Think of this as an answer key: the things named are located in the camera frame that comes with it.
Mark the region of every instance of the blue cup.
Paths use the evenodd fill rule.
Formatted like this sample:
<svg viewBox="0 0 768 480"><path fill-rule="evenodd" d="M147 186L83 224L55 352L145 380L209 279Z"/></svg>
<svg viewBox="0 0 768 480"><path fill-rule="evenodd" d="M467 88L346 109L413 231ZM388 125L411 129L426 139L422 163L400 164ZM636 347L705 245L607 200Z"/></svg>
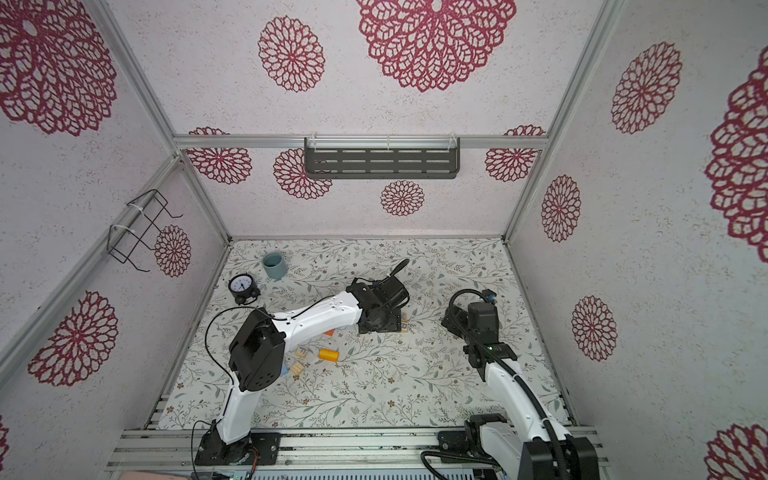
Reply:
<svg viewBox="0 0 768 480"><path fill-rule="evenodd" d="M266 275L273 280L280 280L288 273L288 265L280 252L268 253L261 260Z"/></svg>

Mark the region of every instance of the white floral mat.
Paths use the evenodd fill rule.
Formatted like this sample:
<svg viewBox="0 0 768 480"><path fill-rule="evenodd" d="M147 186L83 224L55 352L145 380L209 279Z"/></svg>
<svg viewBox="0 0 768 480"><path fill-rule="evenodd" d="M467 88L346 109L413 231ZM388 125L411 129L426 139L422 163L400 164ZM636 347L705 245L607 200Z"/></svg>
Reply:
<svg viewBox="0 0 768 480"><path fill-rule="evenodd" d="M260 265L265 253L276 250L289 266L280 281L268 280ZM498 293L502 341L518 354L533 391L567 422L499 239L271 240L234 244L158 428L190 429L195 420L210 422L219 414L229 379L206 354L203 336L216 312L235 306L230 278L250 273L262 291L257 305L277 312L336 294L355 276L381 279L404 258L411 263L398 278L411 294L403 309L408 331L359 335L356 326L337 329L305 345L303 359L286 353L286 367L300 362L304 370L265 389L253 427L449 426L475 413L502 412L469 367L463 341L440 326L450 296L467 287ZM210 350L223 365L248 313L227 312L210 329ZM318 359L321 348L338 351L339 361Z"/></svg>

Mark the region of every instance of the clock face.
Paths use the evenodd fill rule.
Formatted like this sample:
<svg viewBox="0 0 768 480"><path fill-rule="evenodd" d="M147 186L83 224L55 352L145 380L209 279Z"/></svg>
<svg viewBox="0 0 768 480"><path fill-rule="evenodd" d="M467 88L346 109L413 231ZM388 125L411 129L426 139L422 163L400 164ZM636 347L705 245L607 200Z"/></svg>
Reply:
<svg viewBox="0 0 768 480"><path fill-rule="evenodd" d="M252 280L249 276L238 275L234 277L230 282L230 290L236 293L244 292L250 287L251 283L252 283Z"/></svg>

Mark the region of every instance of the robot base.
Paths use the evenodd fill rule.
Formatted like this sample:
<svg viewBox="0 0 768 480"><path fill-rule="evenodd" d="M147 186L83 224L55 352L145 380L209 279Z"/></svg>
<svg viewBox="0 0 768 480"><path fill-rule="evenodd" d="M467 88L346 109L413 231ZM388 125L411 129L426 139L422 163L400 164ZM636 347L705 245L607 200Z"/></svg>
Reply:
<svg viewBox="0 0 768 480"><path fill-rule="evenodd" d="M194 464L209 465L251 465L253 464L252 447L259 452L257 465L275 465L280 450L280 433L251 433L235 443L225 445L221 441L214 421L210 429L200 440Z"/></svg>

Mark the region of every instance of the wall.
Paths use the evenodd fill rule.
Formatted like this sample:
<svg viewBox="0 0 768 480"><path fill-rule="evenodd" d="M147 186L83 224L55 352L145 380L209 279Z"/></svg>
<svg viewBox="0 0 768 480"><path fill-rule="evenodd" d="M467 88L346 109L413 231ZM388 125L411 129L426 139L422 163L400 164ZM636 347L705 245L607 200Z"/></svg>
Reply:
<svg viewBox="0 0 768 480"><path fill-rule="evenodd" d="M111 7L179 134L544 134L601 2L487 3ZM387 189L308 180L297 155L190 154L245 237L499 235L534 157L464 150L455 180Z"/></svg>
<svg viewBox="0 0 768 480"><path fill-rule="evenodd" d="M0 5L0 349L168 156L82 6L43 6ZM0 478L94 478L146 422L221 252L178 172L161 190L185 234L106 263L5 384Z"/></svg>
<svg viewBox="0 0 768 480"><path fill-rule="evenodd" d="M628 3L512 238L622 478L768 475L766 18Z"/></svg>
<svg viewBox="0 0 768 480"><path fill-rule="evenodd" d="M122 431L142 428L153 411L221 253L179 172L161 192L167 209L183 216L162 213L157 224L165 233L147 234L151 246L164 247L160 259L137 248L131 259L148 273L110 260L3 389L0 428L7 429L8 450L0 447L0 478L95 478ZM135 224L137 231L146 225ZM119 248L132 245L129 238Z"/></svg>

